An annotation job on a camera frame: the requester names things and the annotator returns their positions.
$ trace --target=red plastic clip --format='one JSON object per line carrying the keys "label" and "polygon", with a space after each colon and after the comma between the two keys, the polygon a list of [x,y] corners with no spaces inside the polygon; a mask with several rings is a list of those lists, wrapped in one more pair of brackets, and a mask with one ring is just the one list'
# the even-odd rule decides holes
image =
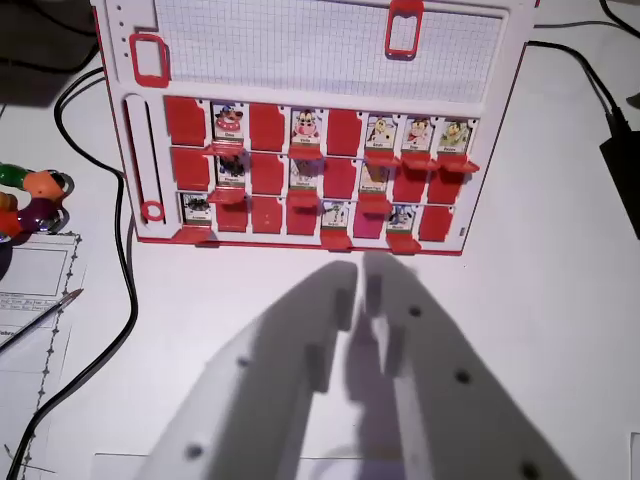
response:
{"label": "red plastic clip", "polygon": [[234,205],[244,202],[244,189],[218,187],[209,194],[207,202],[219,205]]}
{"label": "red plastic clip", "polygon": [[330,252],[345,252],[353,247],[346,228],[324,228],[320,230],[320,244]]}
{"label": "red plastic clip", "polygon": [[[159,77],[155,75],[142,75],[138,69],[138,51],[136,42],[153,42],[158,44],[158,56],[160,57]],[[129,36],[129,47],[131,48],[131,62],[133,63],[133,75],[138,85],[151,88],[167,88],[169,86],[169,49],[162,38],[151,33],[133,33]]]}
{"label": "red plastic clip", "polygon": [[195,227],[193,225],[185,225],[178,233],[176,233],[171,241],[173,243],[203,243],[209,240],[211,237],[211,228],[209,227]]}
{"label": "red plastic clip", "polygon": [[376,167],[398,167],[398,160],[391,150],[365,150],[364,161]]}
{"label": "red plastic clip", "polygon": [[466,155],[438,155],[438,165],[452,173],[474,173],[480,170]]}
{"label": "red plastic clip", "polygon": [[410,233],[387,233],[387,244],[396,255],[415,255],[422,250]]}
{"label": "red plastic clip", "polygon": [[320,145],[291,145],[289,147],[289,158],[295,160],[320,160],[322,158]]}
{"label": "red plastic clip", "polygon": [[[422,0],[391,0],[389,5],[389,19],[387,20],[387,38],[384,42],[384,51],[389,56],[403,56],[413,58],[418,51],[418,40],[420,39],[420,27],[422,25],[422,13],[424,3]],[[410,18],[416,17],[416,33],[411,50],[396,50],[391,48],[391,30],[393,29],[393,19],[397,16]]]}
{"label": "red plastic clip", "polygon": [[241,142],[213,142],[205,150],[221,157],[234,157],[244,153],[244,144]]}
{"label": "red plastic clip", "polygon": [[384,193],[360,193],[358,205],[362,213],[387,215],[392,210],[391,202]]}
{"label": "red plastic clip", "polygon": [[289,190],[287,204],[296,208],[313,208],[318,205],[318,193],[315,190]]}
{"label": "red plastic clip", "polygon": [[429,152],[402,152],[401,160],[411,170],[431,171],[440,168]]}

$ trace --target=cartoon dog face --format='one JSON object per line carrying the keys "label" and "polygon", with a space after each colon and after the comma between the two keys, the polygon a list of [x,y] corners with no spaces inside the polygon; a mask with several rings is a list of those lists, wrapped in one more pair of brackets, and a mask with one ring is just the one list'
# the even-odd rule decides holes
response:
{"label": "cartoon dog face", "polygon": [[303,137],[313,137],[317,129],[316,117],[311,110],[305,110],[296,117],[296,124],[293,128],[294,134]]}
{"label": "cartoon dog face", "polygon": [[225,123],[239,123],[243,115],[242,112],[236,112],[232,106],[225,105],[222,107],[222,110],[220,110],[220,113],[216,115],[216,118],[218,121]]}

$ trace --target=printed form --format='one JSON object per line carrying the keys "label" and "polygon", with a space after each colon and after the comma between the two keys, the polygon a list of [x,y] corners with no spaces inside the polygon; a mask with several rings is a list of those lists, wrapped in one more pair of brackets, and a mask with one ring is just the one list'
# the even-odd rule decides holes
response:
{"label": "printed form", "polygon": [[[32,235],[19,245],[0,247],[0,341],[12,335],[63,295],[82,286],[82,237],[69,232]],[[0,478],[11,464],[27,423],[58,391],[71,322],[63,311],[0,355]],[[26,480],[45,476],[49,419],[45,418],[25,455]]]}

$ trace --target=power adapter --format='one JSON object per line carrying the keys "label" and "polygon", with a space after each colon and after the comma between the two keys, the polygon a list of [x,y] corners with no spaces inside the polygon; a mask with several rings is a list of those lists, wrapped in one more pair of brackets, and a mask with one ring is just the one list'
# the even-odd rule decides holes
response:
{"label": "power adapter", "polygon": [[600,151],[640,239],[640,132],[632,132],[618,114],[621,112],[612,109],[611,116],[607,116],[612,136],[600,145]]}

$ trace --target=grid paper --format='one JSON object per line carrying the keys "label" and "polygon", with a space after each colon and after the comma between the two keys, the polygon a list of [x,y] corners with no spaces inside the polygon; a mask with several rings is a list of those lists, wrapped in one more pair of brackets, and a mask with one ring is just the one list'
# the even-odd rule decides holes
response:
{"label": "grid paper", "polygon": [[[502,19],[425,12],[412,61],[385,56],[388,9],[325,0],[156,0],[177,81],[478,103]],[[392,48],[413,45],[396,17]]]}

